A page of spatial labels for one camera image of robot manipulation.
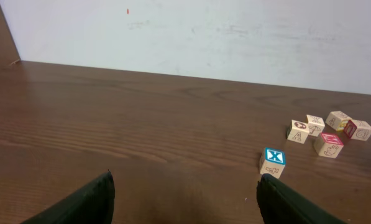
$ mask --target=block cluster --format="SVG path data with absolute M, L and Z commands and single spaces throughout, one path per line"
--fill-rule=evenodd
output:
M 313 147 L 319 156 L 335 159 L 344 145 L 336 134 L 324 133 L 325 124 L 343 131 L 350 139 L 366 141 L 371 135 L 371 125 L 366 121 L 352 119 L 341 111 L 332 111 L 324 121 L 313 115 L 306 115 L 305 122 L 292 120 L 286 133 L 287 140 L 304 144 L 308 136 L 316 137 Z M 286 165 L 285 153 L 266 147 L 260 158 L 260 174 L 271 174 L 279 178 Z

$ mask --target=letter x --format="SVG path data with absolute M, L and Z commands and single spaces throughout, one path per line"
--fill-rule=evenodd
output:
M 270 151 L 270 152 L 272 153 L 272 157 L 269 159 L 273 159 L 274 161 L 281 162 L 281 160 L 278 158 L 278 155 L 281 154 L 280 152 L 273 152 L 273 151 Z

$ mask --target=alphabet block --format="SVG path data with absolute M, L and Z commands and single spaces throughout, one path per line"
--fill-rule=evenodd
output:
M 326 119 L 326 124 L 335 129 L 336 131 L 344 130 L 348 121 L 352 118 L 341 111 L 332 111 Z
M 308 124 L 292 120 L 287 130 L 287 140 L 304 144 L 308 134 Z
M 271 174 L 278 178 L 286 165 L 285 153 L 266 147 L 260 158 L 260 174 Z
M 344 128 L 348 138 L 366 141 L 371 135 L 371 126 L 366 121 L 350 120 Z
M 321 133 L 316 138 L 314 148 L 320 156 L 335 159 L 344 147 L 341 140 L 335 134 Z
M 324 129 L 324 121 L 320 117 L 307 114 L 307 122 L 309 135 L 317 137 Z

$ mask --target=animal picture on block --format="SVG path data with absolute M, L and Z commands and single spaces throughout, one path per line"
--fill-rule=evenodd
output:
M 271 174 L 278 178 L 286 165 L 285 153 L 266 147 L 260 158 L 260 174 Z
M 341 140 L 335 134 L 321 133 L 316 138 L 314 148 L 320 156 L 336 158 L 344 147 Z
M 292 120 L 287 130 L 287 140 L 295 141 L 304 144 L 309 135 L 307 123 Z
M 371 126 L 366 121 L 350 120 L 344 128 L 348 138 L 366 141 L 371 135 Z
M 347 123 L 352 118 L 341 111 L 332 111 L 326 118 L 326 124 L 335 129 L 342 131 L 347 126 Z
M 322 118 L 312 115 L 307 115 L 309 135 L 317 137 L 324 129 L 324 121 Z

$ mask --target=black object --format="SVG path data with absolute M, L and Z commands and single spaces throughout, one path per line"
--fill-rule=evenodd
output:
M 257 202 L 265 224 L 344 224 L 270 174 L 257 184 Z
M 23 224 L 110 224 L 114 199 L 115 186 L 108 171 Z

